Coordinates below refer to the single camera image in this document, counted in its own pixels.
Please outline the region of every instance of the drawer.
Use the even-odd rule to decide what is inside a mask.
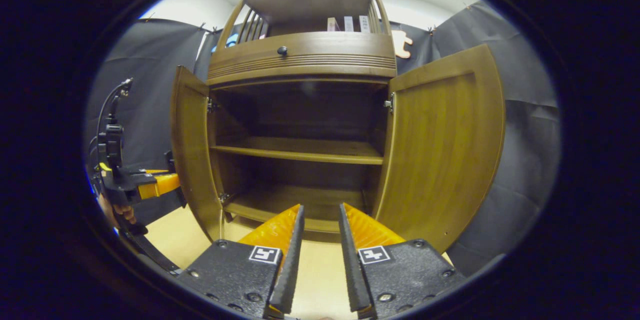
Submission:
[[[279,55],[283,46],[286,55]],[[212,54],[206,84],[290,75],[393,78],[393,38],[377,33],[308,32],[245,42]]]

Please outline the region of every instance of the wooden cabinet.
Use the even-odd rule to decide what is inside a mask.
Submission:
[[[301,203],[307,230],[337,232],[345,202],[446,250],[482,204],[502,149],[505,102],[489,48],[396,76],[378,0],[302,10],[262,1],[270,6],[238,5],[227,28],[249,4],[249,40],[224,48],[225,31],[206,83],[177,72],[173,153],[203,231],[220,237],[224,213],[264,221]],[[377,32],[301,25],[345,15],[368,16]]]

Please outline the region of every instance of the wooden cutout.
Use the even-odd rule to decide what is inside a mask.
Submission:
[[[411,53],[409,51],[405,51],[405,44],[409,44],[409,46],[414,44],[414,41],[407,37],[407,33],[404,31],[391,31],[391,35],[393,35],[393,48],[395,49],[395,55],[400,58],[410,58]]]

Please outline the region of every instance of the human hand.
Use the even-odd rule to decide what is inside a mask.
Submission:
[[[118,221],[116,221],[114,211],[116,211],[118,215],[123,215],[124,218],[128,220],[128,222],[130,222],[130,224],[132,225],[137,222],[136,217],[133,213],[133,208],[131,206],[120,206],[118,204],[114,204],[112,206],[109,200],[102,194],[100,194],[98,197],[98,204],[100,204],[100,208],[102,208],[102,212],[107,217],[107,220],[109,220],[110,224],[112,224],[116,228],[120,228],[120,226],[118,225]]]

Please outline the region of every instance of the door hinge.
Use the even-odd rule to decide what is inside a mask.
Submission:
[[[217,110],[218,108],[220,108],[220,105],[213,102],[212,98],[209,98],[208,101],[206,102],[206,112],[211,113]]]
[[[396,95],[395,92],[391,92],[391,97],[389,97],[389,99],[384,102],[384,107],[389,107],[389,113],[393,113],[394,112],[394,97],[395,97],[395,95]]]
[[[220,203],[221,203],[221,204],[224,204],[224,203],[225,203],[225,201],[226,201],[227,199],[229,199],[229,197],[231,197],[231,195],[229,195],[229,194],[227,194],[227,193],[225,193],[225,192],[220,192],[220,193],[217,195],[217,199],[219,199],[219,200],[220,200]]]

